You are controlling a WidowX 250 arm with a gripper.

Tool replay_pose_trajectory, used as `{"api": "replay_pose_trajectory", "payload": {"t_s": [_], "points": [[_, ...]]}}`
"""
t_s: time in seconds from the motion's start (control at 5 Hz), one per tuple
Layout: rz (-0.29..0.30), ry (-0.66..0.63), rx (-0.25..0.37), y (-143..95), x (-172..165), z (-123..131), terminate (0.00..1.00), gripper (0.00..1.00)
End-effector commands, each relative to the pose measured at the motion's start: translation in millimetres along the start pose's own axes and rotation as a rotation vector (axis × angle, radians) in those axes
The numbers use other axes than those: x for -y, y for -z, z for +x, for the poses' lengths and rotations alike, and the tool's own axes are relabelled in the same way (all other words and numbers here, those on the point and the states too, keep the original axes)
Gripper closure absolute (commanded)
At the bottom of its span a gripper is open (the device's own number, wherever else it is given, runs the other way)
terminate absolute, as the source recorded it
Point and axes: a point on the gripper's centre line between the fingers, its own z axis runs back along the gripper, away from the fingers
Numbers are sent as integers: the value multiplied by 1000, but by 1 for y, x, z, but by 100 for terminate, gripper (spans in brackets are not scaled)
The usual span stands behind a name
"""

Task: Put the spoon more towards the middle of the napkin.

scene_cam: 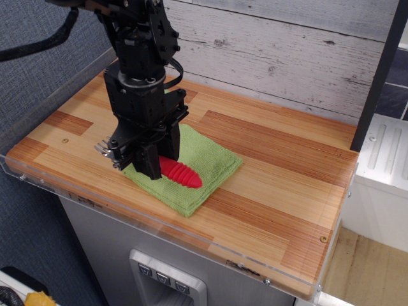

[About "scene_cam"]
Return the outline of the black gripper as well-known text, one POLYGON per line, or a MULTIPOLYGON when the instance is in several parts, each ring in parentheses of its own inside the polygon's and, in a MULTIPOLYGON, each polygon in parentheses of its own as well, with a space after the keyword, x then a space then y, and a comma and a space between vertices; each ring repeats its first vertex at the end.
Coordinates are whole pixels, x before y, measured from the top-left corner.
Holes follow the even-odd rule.
POLYGON ((151 180, 161 178, 159 155, 178 161, 179 123, 187 114, 186 91, 165 91, 165 72, 150 79, 130 78, 114 62, 104 72, 111 109, 118 120, 108 148, 122 168, 132 164, 151 180))

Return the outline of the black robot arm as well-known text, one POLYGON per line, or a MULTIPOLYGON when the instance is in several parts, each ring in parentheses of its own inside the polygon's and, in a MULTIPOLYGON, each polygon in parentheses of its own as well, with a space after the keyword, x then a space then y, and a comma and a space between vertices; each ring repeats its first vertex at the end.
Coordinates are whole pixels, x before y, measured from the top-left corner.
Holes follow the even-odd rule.
POLYGON ((182 77, 166 82, 179 34, 167 19, 162 1, 54 1, 54 5, 95 13, 105 27, 117 60, 104 72, 105 86, 118 125, 96 149, 123 170, 132 164, 152 180, 161 178, 159 158, 177 160, 179 122, 188 114, 186 92, 173 90, 182 77))

